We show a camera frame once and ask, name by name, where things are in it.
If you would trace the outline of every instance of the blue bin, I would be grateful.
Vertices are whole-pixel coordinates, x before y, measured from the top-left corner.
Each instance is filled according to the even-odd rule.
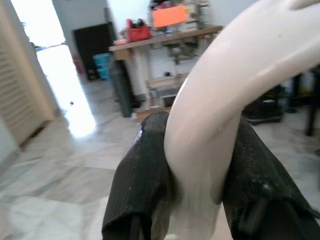
[[[96,65],[96,70],[101,80],[109,80],[109,53],[102,53],[93,56],[93,60]]]

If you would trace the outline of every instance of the red bag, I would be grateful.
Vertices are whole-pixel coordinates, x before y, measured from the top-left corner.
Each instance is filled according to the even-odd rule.
[[[128,40],[129,42],[137,42],[151,38],[151,33],[146,24],[140,27],[134,28],[134,24],[131,19],[127,19],[128,25]]]

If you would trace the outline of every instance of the orange paper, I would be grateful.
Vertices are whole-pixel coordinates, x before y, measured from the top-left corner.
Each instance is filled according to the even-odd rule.
[[[183,5],[152,11],[152,16],[156,28],[180,24],[187,20],[186,8]]]

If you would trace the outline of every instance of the marble floor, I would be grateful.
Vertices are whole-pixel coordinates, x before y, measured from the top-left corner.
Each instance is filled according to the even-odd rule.
[[[122,118],[107,81],[82,84],[76,99],[0,175],[0,240],[101,240],[101,224],[115,169],[138,123]],[[320,210],[320,148],[303,135],[304,110],[281,123],[255,127],[296,184]],[[221,212],[213,239],[230,240]]]

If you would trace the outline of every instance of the white curved pipe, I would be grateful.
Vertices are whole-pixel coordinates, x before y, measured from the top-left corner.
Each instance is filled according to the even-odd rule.
[[[175,217],[187,239],[209,239],[243,108],[320,63],[320,0],[261,0],[201,56],[169,115],[164,148],[177,180]]]

